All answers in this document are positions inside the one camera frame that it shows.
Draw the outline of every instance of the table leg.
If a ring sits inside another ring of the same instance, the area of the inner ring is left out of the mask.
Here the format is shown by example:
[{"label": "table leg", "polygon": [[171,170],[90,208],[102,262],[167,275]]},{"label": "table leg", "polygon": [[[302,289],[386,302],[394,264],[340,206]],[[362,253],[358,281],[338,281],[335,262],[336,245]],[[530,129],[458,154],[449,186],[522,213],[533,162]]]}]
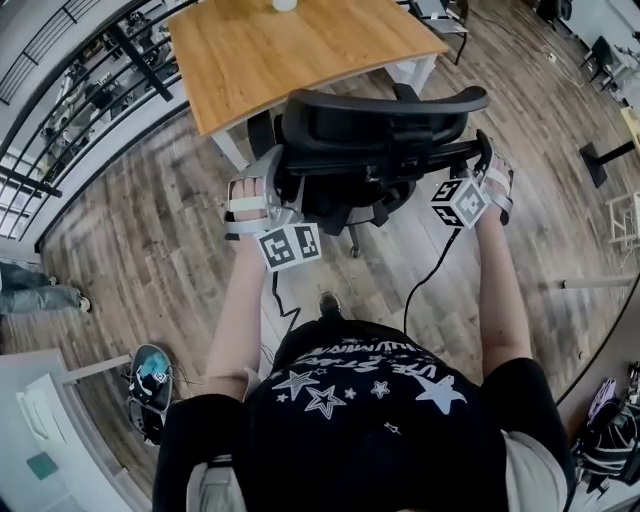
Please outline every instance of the table leg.
[{"label": "table leg", "polygon": [[420,94],[427,78],[436,67],[437,55],[429,55],[422,59],[389,64],[385,66],[394,82],[410,85],[416,94]]},{"label": "table leg", "polygon": [[611,276],[594,279],[565,279],[562,287],[570,288],[610,288],[612,286],[629,286],[633,284],[636,276]]},{"label": "table leg", "polygon": [[619,148],[610,151],[606,155],[598,156],[596,153],[596,148],[593,143],[589,143],[583,148],[580,149],[580,154],[582,155],[582,159],[584,163],[587,164],[587,169],[589,170],[589,174],[591,175],[591,179],[593,179],[593,183],[596,188],[600,188],[607,180],[607,172],[602,167],[604,164],[610,162],[614,158],[618,158],[630,151],[635,149],[635,144],[633,141],[629,141],[626,144],[623,144]]},{"label": "table leg", "polygon": [[218,147],[222,150],[222,152],[227,156],[231,163],[235,166],[239,171],[244,170],[245,167],[249,165],[249,162],[245,160],[236,146],[236,143],[233,142],[231,135],[229,132],[221,131],[216,132],[211,135],[211,138],[216,142]]},{"label": "table leg", "polygon": [[106,372],[107,370],[112,370],[113,368],[117,368],[118,366],[124,366],[125,364],[129,364],[130,362],[130,354],[115,357],[113,359],[109,359],[108,361],[101,361],[90,366],[78,368],[77,370],[71,370],[67,372],[66,375],[61,376],[60,379],[58,379],[58,382],[60,382],[60,384],[69,384],[76,380],[89,377],[90,375],[95,375],[96,373]]},{"label": "table leg", "polygon": [[413,70],[413,74],[409,79],[409,85],[416,91],[416,94],[420,94],[424,84],[427,82],[427,78],[436,67],[436,55],[429,55],[424,59],[416,61],[416,67]]}]

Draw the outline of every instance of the white cup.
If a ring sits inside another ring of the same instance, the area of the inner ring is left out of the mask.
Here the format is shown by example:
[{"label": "white cup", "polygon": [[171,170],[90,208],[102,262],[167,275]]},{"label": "white cup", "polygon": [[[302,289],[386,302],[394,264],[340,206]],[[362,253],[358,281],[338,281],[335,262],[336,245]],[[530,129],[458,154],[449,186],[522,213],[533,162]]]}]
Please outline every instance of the white cup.
[{"label": "white cup", "polygon": [[291,11],[298,5],[298,0],[273,0],[273,8],[276,11],[285,12]]}]

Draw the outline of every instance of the sleeve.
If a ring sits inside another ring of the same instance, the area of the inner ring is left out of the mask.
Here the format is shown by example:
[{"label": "sleeve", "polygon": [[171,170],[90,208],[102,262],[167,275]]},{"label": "sleeve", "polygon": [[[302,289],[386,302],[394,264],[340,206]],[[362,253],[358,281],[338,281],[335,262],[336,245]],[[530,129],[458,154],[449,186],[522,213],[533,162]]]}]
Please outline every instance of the sleeve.
[{"label": "sleeve", "polygon": [[573,488],[575,464],[567,433],[538,363],[519,358],[502,364],[485,379],[480,397],[500,429],[527,434],[549,450],[560,464],[568,488]]},{"label": "sleeve", "polygon": [[184,512],[193,468],[231,452],[242,404],[224,395],[202,395],[169,408],[162,432],[153,512]]}]

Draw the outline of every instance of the black shoe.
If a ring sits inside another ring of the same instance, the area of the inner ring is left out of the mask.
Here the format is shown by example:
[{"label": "black shoe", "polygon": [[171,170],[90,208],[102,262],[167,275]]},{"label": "black shoe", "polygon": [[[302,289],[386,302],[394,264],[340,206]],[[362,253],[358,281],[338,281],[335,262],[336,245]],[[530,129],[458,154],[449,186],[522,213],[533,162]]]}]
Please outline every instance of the black shoe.
[{"label": "black shoe", "polygon": [[338,298],[331,292],[324,292],[320,296],[318,309],[320,310],[320,316],[340,316],[340,303]]}]

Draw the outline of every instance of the hand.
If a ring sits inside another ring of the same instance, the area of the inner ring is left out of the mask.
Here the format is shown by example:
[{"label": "hand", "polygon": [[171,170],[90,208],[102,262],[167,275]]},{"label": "hand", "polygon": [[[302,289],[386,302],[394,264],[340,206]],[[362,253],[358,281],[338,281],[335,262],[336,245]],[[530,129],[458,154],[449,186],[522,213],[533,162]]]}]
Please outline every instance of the hand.
[{"label": "hand", "polygon": [[[258,197],[264,193],[264,181],[262,178],[247,178],[236,181],[231,189],[231,199],[243,199],[245,197]],[[233,214],[237,221],[263,219],[267,216],[266,210],[250,210],[246,212],[236,212]],[[236,254],[250,260],[258,259],[261,263],[262,256],[258,250],[258,245],[252,235],[240,237],[240,241],[235,244]]]}]

